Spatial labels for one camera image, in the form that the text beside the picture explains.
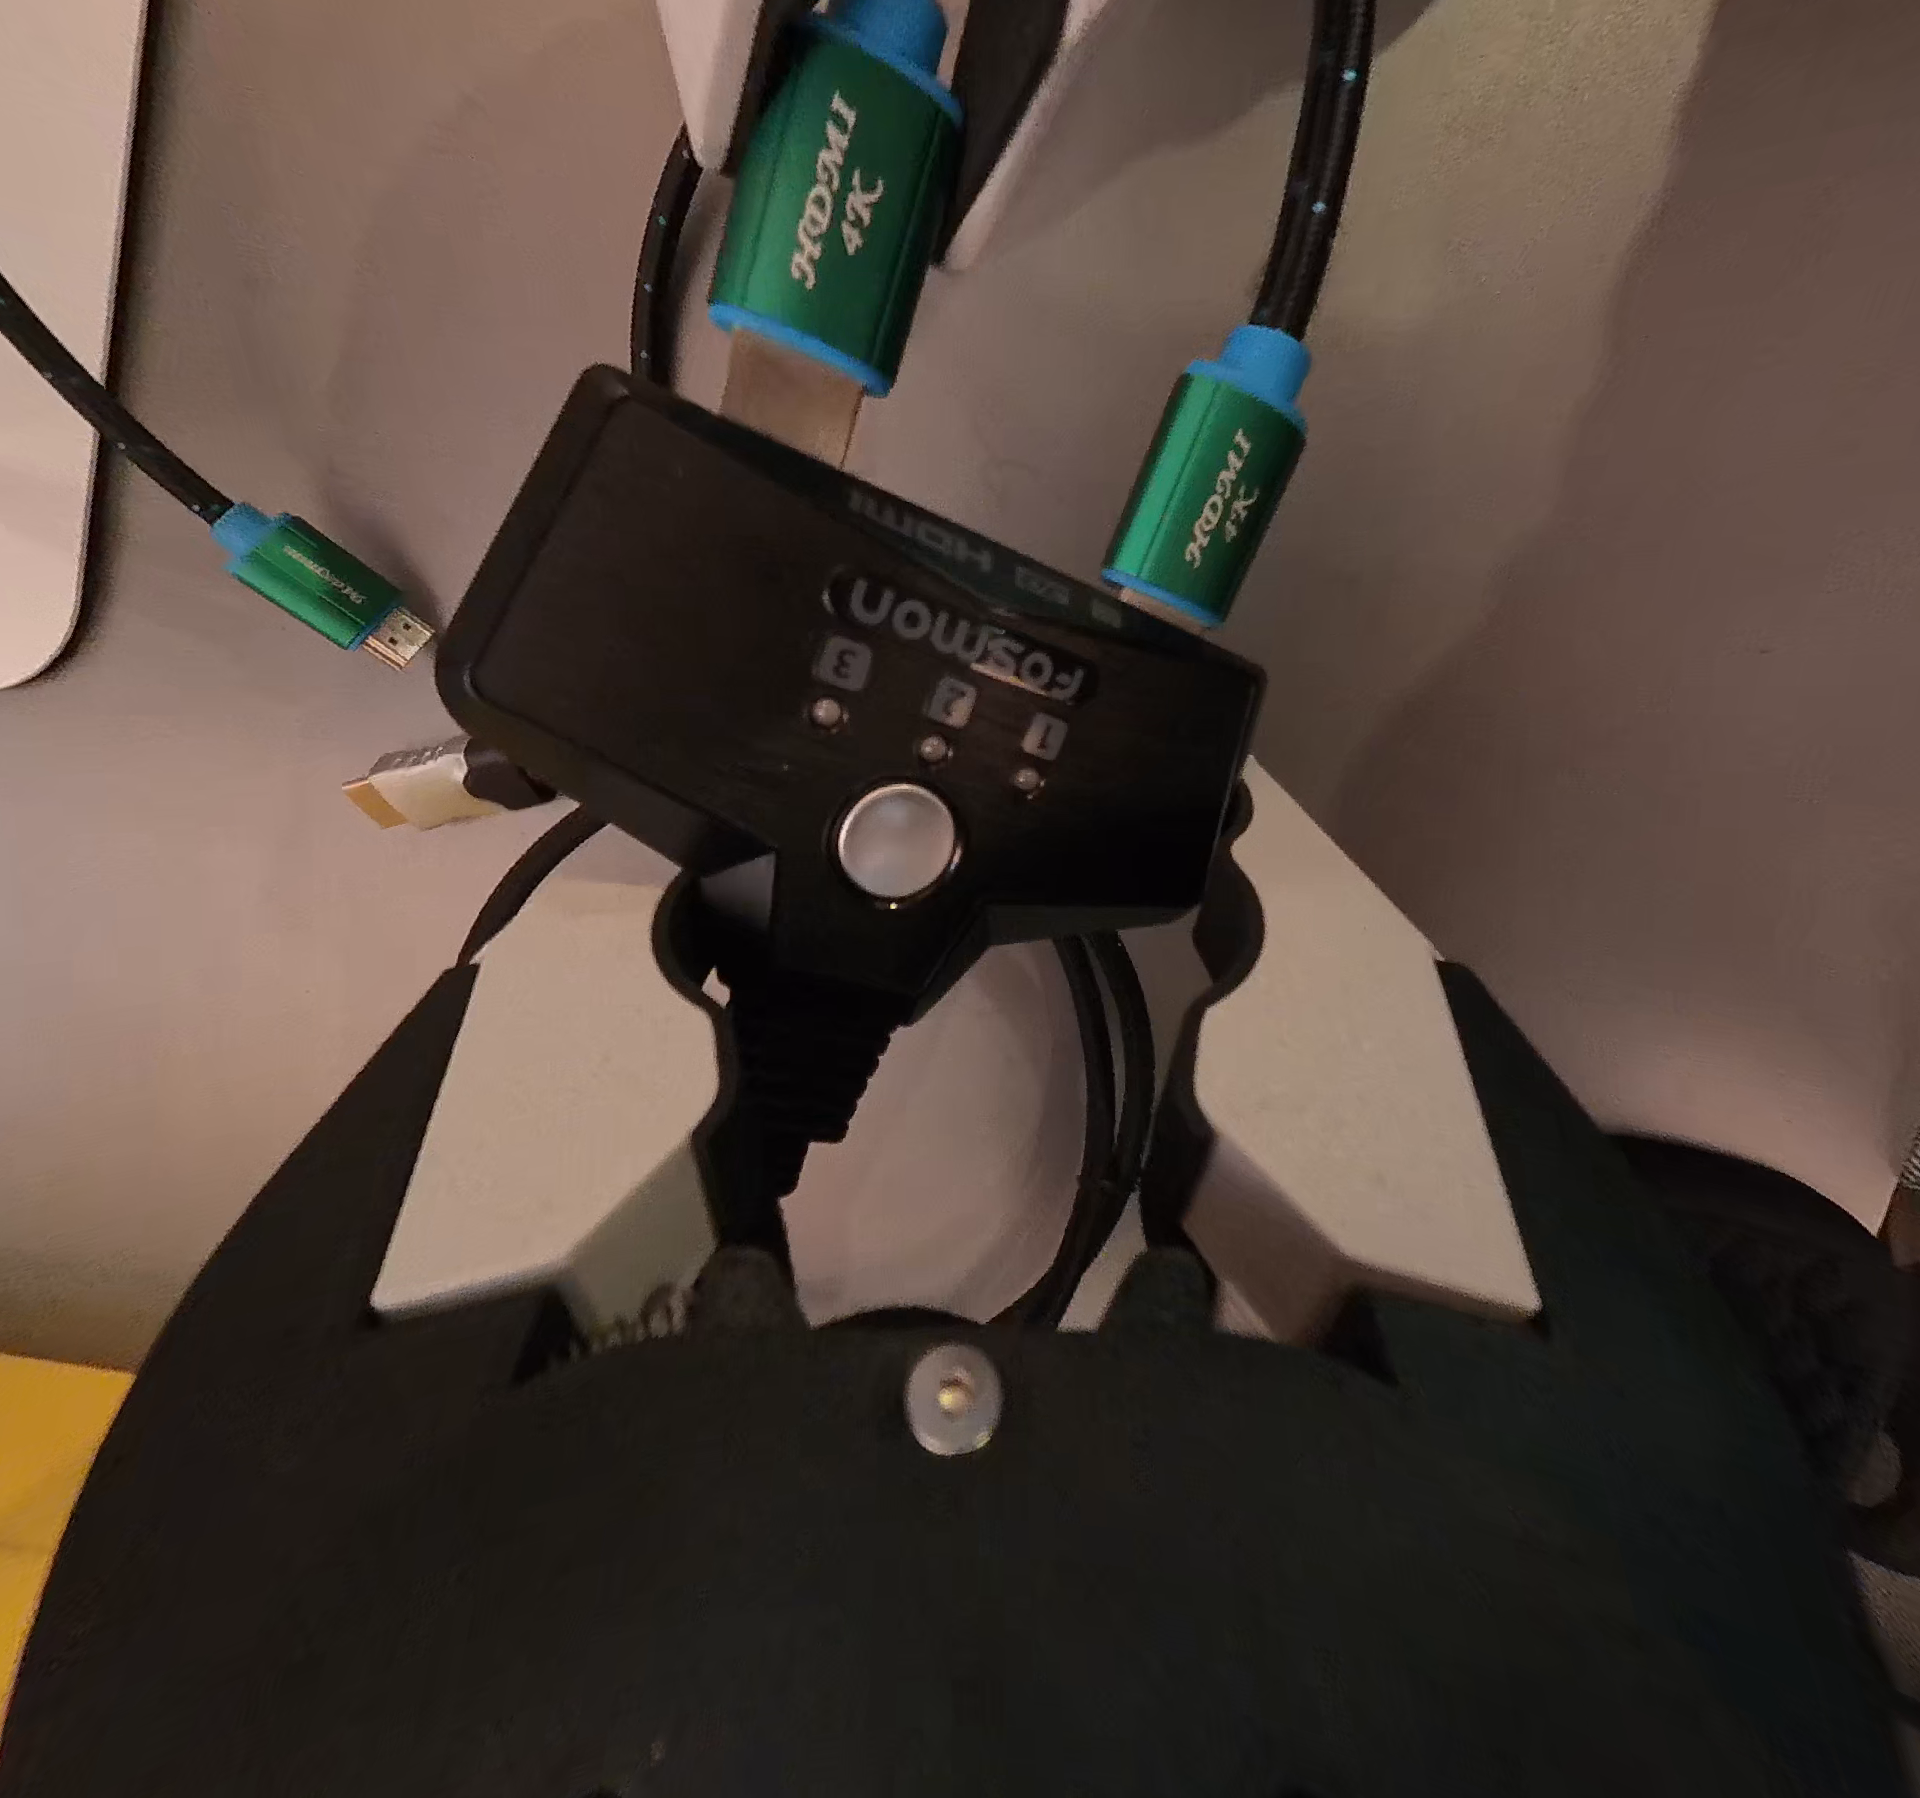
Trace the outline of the white board stand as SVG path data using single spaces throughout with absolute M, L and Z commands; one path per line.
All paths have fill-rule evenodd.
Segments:
M 147 0 L 2 0 L 2 270 L 103 374 Z M 97 444 L 2 350 L 2 684 L 35 682 L 83 605 Z

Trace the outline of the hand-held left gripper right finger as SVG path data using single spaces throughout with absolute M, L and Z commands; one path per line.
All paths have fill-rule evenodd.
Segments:
M 1536 1318 L 1436 949 L 1256 763 L 1192 949 L 1141 1213 L 1199 1253 L 1221 1328 L 1308 1344 L 1364 1292 Z

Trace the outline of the black HDMI switch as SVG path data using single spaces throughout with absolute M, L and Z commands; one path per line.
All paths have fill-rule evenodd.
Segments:
M 572 803 L 460 965 L 557 873 L 669 873 L 712 980 L 717 1247 L 786 1201 L 886 1048 L 998 948 L 1051 948 L 1084 1059 L 1063 1234 L 1002 1324 L 1056 1328 L 1139 1183 L 1153 1036 L 1119 933 L 1204 891 L 1262 682 L 1244 659 L 844 471 L 590 367 L 436 663 L 472 739 Z

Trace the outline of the yellow plastic bin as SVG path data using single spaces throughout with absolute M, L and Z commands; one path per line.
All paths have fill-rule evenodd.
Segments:
M 131 1383 L 132 1376 L 119 1369 L 2 1355 L 4 1603 L 41 1587 Z

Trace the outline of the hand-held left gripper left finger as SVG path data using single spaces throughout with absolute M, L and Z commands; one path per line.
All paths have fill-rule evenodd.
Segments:
M 663 965 L 669 873 L 557 873 L 480 948 L 372 1309 L 551 1291 L 588 1341 L 666 1334 L 718 1244 L 695 1134 L 718 985 Z

